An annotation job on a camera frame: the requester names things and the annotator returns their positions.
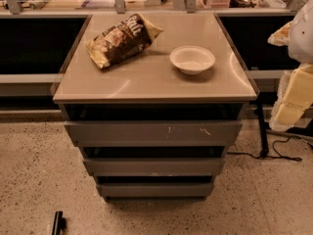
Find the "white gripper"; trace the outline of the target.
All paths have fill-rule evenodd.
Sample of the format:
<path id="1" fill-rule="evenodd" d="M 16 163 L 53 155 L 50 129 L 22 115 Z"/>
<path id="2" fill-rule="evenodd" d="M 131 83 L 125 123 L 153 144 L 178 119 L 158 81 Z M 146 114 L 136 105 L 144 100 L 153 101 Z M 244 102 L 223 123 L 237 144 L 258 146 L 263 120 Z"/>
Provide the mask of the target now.
<path id="1" fill-rule="evenodd" d="M 272 33 L 268 43 L 275 46 L 290 44 L 291 22 Z M 304 111 L 313 104 L 313 65 L 301 64 L 293 71 L 285 70 L 280 79 L 278 100 L 272 109 L 269 126 L 284 132 L 294 127 Z"/>

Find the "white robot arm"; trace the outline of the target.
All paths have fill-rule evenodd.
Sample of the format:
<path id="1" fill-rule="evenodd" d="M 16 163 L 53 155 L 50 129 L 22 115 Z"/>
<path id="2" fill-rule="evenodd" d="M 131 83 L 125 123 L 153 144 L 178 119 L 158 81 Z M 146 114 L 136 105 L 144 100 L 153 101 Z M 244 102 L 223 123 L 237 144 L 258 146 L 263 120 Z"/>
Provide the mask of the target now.
<path id="1" fill-rule="evenodd" d="M 294 71 L 283 72 L 269 121 L 272 130 L 286 131 L 313 104 L 313 0 L 308 0 L 291 22 L 272 33 L 268 42 L 287 46 L 289 56 L 300 62 Z"/>

